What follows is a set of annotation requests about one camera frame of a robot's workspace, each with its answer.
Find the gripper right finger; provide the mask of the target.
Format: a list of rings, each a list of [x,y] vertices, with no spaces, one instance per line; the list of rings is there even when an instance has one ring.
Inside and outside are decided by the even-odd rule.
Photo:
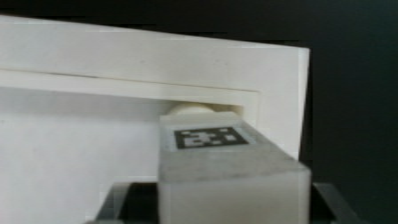
[[[309,224],[364,224],[330,183],[314,182],[311,186]]]

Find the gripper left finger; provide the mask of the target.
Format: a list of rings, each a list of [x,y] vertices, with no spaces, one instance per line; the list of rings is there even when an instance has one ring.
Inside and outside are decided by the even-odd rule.
[[[113,184],[96,218],[85,224],[160,224],[154,182]]]

